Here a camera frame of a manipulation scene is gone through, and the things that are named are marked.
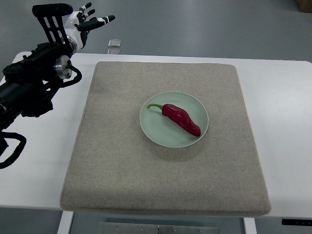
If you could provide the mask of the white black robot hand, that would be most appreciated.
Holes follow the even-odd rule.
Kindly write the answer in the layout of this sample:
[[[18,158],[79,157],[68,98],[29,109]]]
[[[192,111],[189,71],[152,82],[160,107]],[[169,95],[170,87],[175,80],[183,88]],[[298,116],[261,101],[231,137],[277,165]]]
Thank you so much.
[[[64,30],[73,48],[73,53],[85,47],[88,34],[92,30],[103,27],[115,19],[114,15],[90,17],[95,13],[95,9],[91,9],[91,7],[91,2],[83,5],[71,14],[64,24]]]

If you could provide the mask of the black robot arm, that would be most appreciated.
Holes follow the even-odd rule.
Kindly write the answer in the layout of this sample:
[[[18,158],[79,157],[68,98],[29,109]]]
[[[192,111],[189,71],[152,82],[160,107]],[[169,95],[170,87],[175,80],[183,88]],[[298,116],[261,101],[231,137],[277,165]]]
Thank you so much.
[[[4,84],[0,86],[0,152],[8,148],[7,139],[19,141],[12,154],[3,162],[2,169],[12,165],[23,151],[27,139],[8,128],[18,116],[39,117],[53,109],[52,98],[60,88],[78,83],[81,72],[70,58],[74,47],[65,33],[62,17],[73,12],[65,3],[34,5],[33,15],[38,19],[48,38],[38,44],[31,55],[3,69]]]

